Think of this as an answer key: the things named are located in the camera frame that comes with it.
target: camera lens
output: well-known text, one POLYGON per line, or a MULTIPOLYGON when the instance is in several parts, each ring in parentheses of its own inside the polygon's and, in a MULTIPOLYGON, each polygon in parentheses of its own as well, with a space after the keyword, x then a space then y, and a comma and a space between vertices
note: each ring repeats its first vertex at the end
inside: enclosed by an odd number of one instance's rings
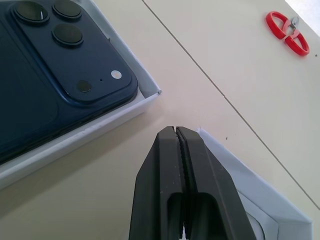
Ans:
POLYGON ((58 43, 66 47, 76 47, 83 42, 81 31, 68 23, 62 23, 55 26, 52 35, 58 43))
POLYGON ((70 0, 57 0, 52 8, 55 13, 68 20, 75 20, 81 17, 80 6, 70 0))
POLYGON ((20 1, 15 5, 15 12, 20 19, 30 23, 43 23, 48 20, 47 10, 33 1, 20 1))
POLYGON ((77 84, 77 88, 82 93, 87 93, 91 90, 91 84, 87 81, 80 80, 77 84))

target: black plastic tool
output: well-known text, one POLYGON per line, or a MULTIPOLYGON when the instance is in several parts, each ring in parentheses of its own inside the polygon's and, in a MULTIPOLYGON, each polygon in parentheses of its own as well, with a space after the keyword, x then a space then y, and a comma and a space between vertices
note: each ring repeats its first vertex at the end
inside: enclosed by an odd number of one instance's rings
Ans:
POLYGON ((195 131, 160 131, 135 182, 129 240, 255 240, 234 182, 195 131))

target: white box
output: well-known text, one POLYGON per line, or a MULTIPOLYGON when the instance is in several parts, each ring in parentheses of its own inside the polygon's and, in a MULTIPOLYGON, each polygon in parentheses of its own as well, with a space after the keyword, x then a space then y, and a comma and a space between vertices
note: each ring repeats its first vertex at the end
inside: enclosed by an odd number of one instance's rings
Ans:
POLYGON ((257 240, 313 239, 313 223, 309 217, 209 133, 203 129, 199 129, 198 133, 231 175, 257 240))
POLYGON ((77 0, 76 2, 88 12, 103 33, 110 38, 112 45, 134 72, 139 87, 137 97, 124 106, 0 165, 0 189, 142 114, 161 94, 161 90, 153 78, 117 34, 97 5, 92 0, 77 0))

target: smartphone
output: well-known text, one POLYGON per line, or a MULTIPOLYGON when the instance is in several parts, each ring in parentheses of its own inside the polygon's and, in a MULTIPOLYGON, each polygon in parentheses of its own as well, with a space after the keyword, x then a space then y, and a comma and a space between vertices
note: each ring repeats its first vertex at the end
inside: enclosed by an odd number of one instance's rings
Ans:
POLYGON ((77 3, 0 2, 0 164, 137 91, 133 71, 77 3))

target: table surface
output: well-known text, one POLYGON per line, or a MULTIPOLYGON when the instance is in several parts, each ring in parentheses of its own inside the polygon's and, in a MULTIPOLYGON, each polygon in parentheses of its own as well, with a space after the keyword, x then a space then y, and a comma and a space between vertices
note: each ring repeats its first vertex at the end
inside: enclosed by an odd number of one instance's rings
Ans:
POLYGON ((146 113, 0 191, 2 238, 122 240, 157 132, 185 126, 223 143, 311 217, 320 239, 320 42, 301 22, 311 53, 296 57, 262 20, 293 10, 255 2, 96 0, 163 93, 146 113))

